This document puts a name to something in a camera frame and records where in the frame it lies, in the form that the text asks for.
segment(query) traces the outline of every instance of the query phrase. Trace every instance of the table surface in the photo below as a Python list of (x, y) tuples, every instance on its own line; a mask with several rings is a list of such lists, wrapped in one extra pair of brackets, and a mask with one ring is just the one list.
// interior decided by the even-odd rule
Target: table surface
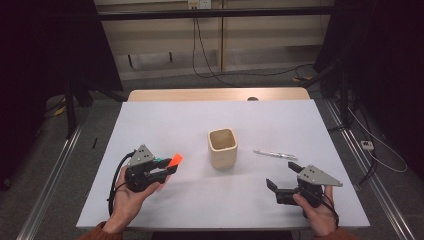
[(232, 101), (309, 99), (304, 88), (206, 88), (135, 90), (128, 101)]
[[(237, 162), (226, 171), (211, 166), (207, 148), (207, 133), (220, 128), (232, 128), (239, 144)], [(256, 155), (253, 149), (294, 154), (300, 166), (313, 164), (334, 176), (344, 183), (334, 190), (335, 202), (349, 206), (336, 209), (340, 226), (369, 226), (317, 107), (306, 99), (124, 103), (77, 227), (93, 228), (108, 218), (105, 199), (116, 167), (125, 154), (141, 144), (157, 157), (179, 152), (184, 159), (164, 189), (144, 202), (129, 228), (200, 231), (309, 227), (299, 207), (277, 204), (274, 193), (266, 187), (266, 178), (280, 188), (296, 187), (296, 173), (288, 169), (287, 160)]]

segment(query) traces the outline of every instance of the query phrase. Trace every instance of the aluminum rail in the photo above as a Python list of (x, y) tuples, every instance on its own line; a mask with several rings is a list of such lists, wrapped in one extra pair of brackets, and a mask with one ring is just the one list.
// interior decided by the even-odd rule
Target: aluminum rail
[(99, 12), (98, 14), (45, 14), (48, 17), (72, 20), (147, 20), (147, 19), (177, 19), (177, 18), (216, 18), (216, 17), (260, 17), (260, 16), (301, 16), (329, 15), (354, 13), (362, 9), (357, 6), (321, 6), (292, 8), (249, 8), (249, 9), (201, 9), (201, 10), (169, 10), (145, 12)]
[[(341, 125), (342, 121), (339, 117), (340, 112), (334, 102), (330, 102), (329, 100), (325, 101), (334, 121)], [(341, 130), (341, 134), (344, 137), (348, 147), (352, 151), (352, 154), (357, 161), (359, 167), (361, 168), (362, 172), (366, 174), (367, 169), (371, 166), (370, 160), (367, 158), (367, 155), (362, 150), (360, 144), (356, 140), (354, 134), (350, 129), (343, 129)], [(405, 217), (403, 216), (400, 209), (397, 207), (396, 203), (393, 201), (392, 197), (390, 196), (389, 192), (384, 187), (383, 183), (381, 182), (378, 175), (375, 173), (369, 180), (368, 180), (372, 191), (374, 192), (374, 195), (376, 196), (377, 200), (379, 201), (384, 213), (387, 216), (387, 219), (392, 224), (393, 229), (395, 230), (396, 234), (398, 235), (398, 238), (400, 240), (415, 240), (415, 236), (411, 231), (411, 228), (409, 227), (408, 222), (406, 221)]]
[(39, 194), (36, 203), (32, 207), (32, 210), (26, 219), (17, 240), (32, 240), (34, 239), (38, 228), (41, 224), (41, 221), (44, 218), (47, 208), (53, 198), (53, 194), (59, 185), (60, 178), (62, 173), (65, 170), (66, 164), (74, 150), (74, 147), (77, 143), (79, 135), (81, 133), (82, 127), (84, 126), (86, 119), (88, 118), (90, 109), (83, 108), (81, 113), (81, 123), (77, 126), (77, 129), (73, 133), (70, 139), (66, 140), (62, 152), (58, 157), (56, 164), (54, 165), (49, 178), (47, 179), (43, 190)]

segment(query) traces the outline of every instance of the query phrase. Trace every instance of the sleeve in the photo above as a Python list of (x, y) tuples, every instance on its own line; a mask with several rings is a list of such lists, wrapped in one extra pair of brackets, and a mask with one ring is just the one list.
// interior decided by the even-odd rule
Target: sleeve
[(79, 237), (78, 240), (122, 240), (121, 234), (110, 234), (102, 230), (106, 222), (99, 223), (93, 230)]
[(315, 237), (314, 240), (358, 240), (358, 238), (343, 228), (338, 228), (335, 232), (332, 232), (325, 237)]

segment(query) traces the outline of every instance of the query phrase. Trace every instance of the dark background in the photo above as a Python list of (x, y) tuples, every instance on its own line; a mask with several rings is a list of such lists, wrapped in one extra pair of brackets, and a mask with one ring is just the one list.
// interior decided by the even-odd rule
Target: dark background
[[(422, 4), (336, 1), (354, 3), (363, 4), (360, 14), (332, 16), (314, 68), (321, 72), (335, 59), (341, 62), (350, 88), (385, 132), (385, 141), (424, 179)], [(321, 91), (331, 95), (339, 83), (340, 75), (330, 74)]]
[(122, 90), (100, 21), (57, 16), (68, 13), (97, 11), (93, 1), (84, 0), (0, 3), (2, 182), (13, 174), (36, 137), (47, 99), (64, 94), (65, 82), (74, 88), (90, 81)]

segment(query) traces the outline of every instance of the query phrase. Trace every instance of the human hand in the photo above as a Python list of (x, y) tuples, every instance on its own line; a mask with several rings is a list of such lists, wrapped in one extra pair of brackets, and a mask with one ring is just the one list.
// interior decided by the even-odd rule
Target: human hand
[[(328, 197), (323, 197), (324, 202), (334, 208), (333, 187), (325, 186), (324, 195)], [(293, 194), (293, 199), (305, 211), (316, 237), (324, 237), (336, 231), (336, 219), (333, 212), (326, 206), (321, 204), (313, 208), (300, 194)]]
[(112, 216), (103, 226), (103, 231), (107, 233), (118, 234), (123, 232), (125, 227), (140, 212), (144, 200), (152, 195), (160, 185), (160, 183), (155, 182), (150, 184), (143, 192), (133, 192), (124, 184), (126, 171), (127, 167), (121, 168), (121, 173), (115, 184), (115, 189), (121, 184), (123, 185), (116, 190)]

